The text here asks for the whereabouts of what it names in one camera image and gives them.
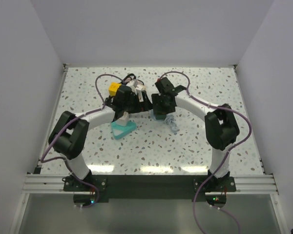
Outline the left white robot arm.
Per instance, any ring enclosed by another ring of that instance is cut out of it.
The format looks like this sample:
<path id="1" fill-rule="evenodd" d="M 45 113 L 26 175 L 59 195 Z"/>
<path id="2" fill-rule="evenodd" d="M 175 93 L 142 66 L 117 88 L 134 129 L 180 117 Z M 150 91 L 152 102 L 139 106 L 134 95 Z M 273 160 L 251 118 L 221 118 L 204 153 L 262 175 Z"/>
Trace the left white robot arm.
<path id="1" fill-rule="evenodd" d="M 54 149 L 63 159 L 70 173 L 75 177 L 74 185 L 80 191 L 91 187 L 91 171 L 87 167 L 82 151 L 89 130 L 100 125 L 111 123 L 123 137 L 136 128 L 129 120 L 129 115 L 147 112 L 152 109 L 152 103 L 147 97 L 143 86 L 136 88 L 118 84 L 105 99 L 103 107 L 82 114 L 65 111 L 48 139 L 47 150 Z"/>

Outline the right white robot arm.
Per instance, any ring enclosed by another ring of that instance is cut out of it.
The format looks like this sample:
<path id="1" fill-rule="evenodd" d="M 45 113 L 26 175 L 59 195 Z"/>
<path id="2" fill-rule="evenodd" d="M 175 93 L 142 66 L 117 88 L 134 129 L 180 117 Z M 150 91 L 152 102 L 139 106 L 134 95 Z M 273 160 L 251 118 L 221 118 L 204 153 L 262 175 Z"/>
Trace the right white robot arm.
<path id="1" fill-rule="evenodd" d="M 208 187 L 220 191 L 225 186 L 224 177 L 229 174 L 230 149 L 240 130 L 232 108 L 227 105 L 209 104 L 186 94 L 152 94 L 153 112 L 156 116 L 175 112 L 176 107 L 185 109 L 205 123 L 206 139 L 212 147 L 212 160 Z"/>

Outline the dark green cube socket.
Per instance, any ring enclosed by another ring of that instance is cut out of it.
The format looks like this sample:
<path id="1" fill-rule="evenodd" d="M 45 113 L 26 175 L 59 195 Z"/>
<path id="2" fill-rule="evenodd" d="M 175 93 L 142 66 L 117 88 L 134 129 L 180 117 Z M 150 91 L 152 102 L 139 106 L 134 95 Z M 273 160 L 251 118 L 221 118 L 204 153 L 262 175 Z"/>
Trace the dark green cube socket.
<path id="1" fill-rule="evenodd" d="M 156 120 L 156 121 L 164 121 L 165 119 L 166 119 L 166 115 L 156 115 L 156 114 L 154 114 L 154 119 Z"/>

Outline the teal triangular power strip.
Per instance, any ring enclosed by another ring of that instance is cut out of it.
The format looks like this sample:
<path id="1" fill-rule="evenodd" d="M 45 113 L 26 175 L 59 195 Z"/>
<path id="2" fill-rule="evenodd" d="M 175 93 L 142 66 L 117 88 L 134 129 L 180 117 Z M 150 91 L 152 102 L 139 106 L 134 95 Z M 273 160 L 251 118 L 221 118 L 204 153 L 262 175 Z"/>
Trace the teal triangular power strip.
<path id="1" fill-rule="evenodd" d="M 136 128 L 136 123 L 132 121 L 129 121 L 126 126 L 119 125 L 116 122 L 111 123 L 112 134 L 116 140 L 124 138 L 126 135 L 136 130 Z"/>

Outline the beige long power strip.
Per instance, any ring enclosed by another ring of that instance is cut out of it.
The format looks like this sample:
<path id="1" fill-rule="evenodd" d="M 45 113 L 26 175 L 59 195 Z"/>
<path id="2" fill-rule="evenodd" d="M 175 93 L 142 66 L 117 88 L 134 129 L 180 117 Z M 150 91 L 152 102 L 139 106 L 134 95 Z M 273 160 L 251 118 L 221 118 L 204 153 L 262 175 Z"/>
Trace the beige long power strip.
<path id="1" fill-rule="evenodd" d="M 137 91 L 137 95 L 138 95 L 138 98 L 139 98 L 139 102 L 144 102 L 144 90 L 142 91 Z"/>

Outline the round light blue socket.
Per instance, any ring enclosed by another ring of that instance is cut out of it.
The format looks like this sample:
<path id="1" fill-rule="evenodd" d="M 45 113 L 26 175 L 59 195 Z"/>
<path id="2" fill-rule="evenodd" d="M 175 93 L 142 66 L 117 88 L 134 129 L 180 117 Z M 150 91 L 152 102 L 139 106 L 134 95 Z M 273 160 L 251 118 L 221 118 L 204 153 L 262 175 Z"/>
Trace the round light blue socket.
<path id="1" fill-rule="evenodd" d="M 150 111 L 150 116 L 152 117 L 152 119 L 154 119 L 155 121 L 157 121 L 156 116 L 155 116 L 153 110 Z"/>

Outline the white cube tiger sticker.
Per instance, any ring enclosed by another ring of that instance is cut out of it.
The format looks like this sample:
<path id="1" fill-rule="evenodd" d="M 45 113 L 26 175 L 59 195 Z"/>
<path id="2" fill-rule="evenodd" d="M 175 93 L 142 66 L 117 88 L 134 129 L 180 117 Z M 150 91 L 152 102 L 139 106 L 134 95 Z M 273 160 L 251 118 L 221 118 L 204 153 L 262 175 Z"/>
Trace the white cube tiger sticker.
<path id="1" fill-rule="evenodd" d="M 116 120 L 116 123 L 120 126 L 127 126 L 129 122 L 129 113 L 128 112 L 124 112 L 123 115 L 118 119 Z"/>

